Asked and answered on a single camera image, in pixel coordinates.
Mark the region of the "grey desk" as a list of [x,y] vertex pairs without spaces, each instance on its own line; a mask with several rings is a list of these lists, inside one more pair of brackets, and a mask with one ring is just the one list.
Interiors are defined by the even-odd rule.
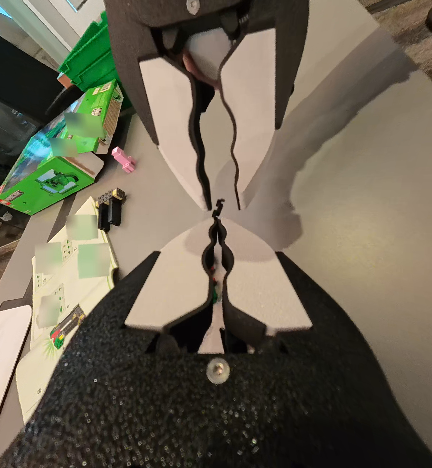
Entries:
[[219,94],[201,136],[222,215],[343,308],[432,451],[432,81],[357,1],[311,1],[295,90],[247,209]]

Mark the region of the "green plastic bin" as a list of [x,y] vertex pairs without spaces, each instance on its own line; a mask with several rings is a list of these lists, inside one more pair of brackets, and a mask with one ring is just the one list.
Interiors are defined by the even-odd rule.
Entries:
[[106,11],[101,13],[100,20],[91,22],[58,70],[84,92],[117,79],[124,95],[124,108],[132,108],[115,66]]

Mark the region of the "pink toy brick pig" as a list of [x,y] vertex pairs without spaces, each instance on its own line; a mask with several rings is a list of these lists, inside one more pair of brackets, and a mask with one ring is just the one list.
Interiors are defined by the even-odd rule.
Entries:
[[113,148],[112,156],[122,166],[122,169],[126,173],[132,173],[135,171],[136,161],[132,157],[128,156],[120,147],[117,146]]

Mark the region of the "white green instruction booklet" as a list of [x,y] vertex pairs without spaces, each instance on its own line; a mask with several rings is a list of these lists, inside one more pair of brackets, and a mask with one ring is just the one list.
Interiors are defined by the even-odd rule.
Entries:
[[114,288],[118,265],[101,230],[76,240],[65,225],[46,245],[60,264],[44,272],[32,258],[30,350],[16,368],[22,418],[26,424],[41,401],[72,337],[94,307]]

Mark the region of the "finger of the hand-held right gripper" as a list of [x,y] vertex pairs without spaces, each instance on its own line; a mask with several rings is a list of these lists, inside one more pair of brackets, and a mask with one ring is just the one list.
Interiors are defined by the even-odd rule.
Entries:
[[219,68],[223,104],[233,124],[231,157],[236,166],[237,207],[248,207],[275,133],[276,32],[246,34]]
[[195,82],[167,57],[152,58],[139,64],[157,147],[168,167],[202,210],[209,211],[209,189],[199,174],[202,152],[191,126],[195,123]]

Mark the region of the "white flat tray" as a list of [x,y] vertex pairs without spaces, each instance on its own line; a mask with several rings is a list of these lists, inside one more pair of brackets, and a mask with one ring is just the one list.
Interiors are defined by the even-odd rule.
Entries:
[[31,324],[32,307],[0,311],[0,408]]

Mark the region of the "green toy set box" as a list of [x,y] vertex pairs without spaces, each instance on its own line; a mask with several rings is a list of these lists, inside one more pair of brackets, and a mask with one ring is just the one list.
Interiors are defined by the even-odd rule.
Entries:
[[118,79],[90,88],[30,138],[0,185],[0,205],[33,215],[93,184],[114,136]]

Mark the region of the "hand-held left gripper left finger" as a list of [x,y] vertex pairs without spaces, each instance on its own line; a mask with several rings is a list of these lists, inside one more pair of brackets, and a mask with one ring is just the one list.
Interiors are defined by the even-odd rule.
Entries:
[[161,250],[125,319],[125,325],[168,331],[207,307],[213,299],[216,219],[206,219]]

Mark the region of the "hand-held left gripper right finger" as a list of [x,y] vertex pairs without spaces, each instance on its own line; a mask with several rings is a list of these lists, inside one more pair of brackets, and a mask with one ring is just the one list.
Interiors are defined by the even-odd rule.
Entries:
[[275,251],[230,219],[219,219],[218,230],[226,270],[222,299],[226,329],[236,337],[310,329],[312,321]]

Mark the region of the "black chair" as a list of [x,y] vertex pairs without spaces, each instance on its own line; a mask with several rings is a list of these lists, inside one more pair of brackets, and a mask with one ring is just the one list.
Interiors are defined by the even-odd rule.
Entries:
[[64,87],[58,72],[0,37],[0,102],[46,125],[84,95]]

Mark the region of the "green red toy brick figure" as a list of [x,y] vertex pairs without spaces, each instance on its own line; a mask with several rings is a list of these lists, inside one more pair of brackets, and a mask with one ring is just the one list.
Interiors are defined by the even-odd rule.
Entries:
[[211,279],[212,279],[212,285],[213,285],[213,293],[212,293],[212,303],[213,305],[216,304],[219,299],[220,299],[220,286],[219,282],[216,278],[216,266],[213,265],[210,268],[210,273],[211,273]]

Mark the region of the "black toy brick assembly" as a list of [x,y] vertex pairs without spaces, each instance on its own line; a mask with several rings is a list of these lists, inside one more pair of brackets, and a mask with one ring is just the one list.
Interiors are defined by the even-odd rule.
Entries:
[[121,225],[122,206],[125,200],[126,194],[120,188],[109,190],[96,199],[99,230],[107,233],[111,226]]

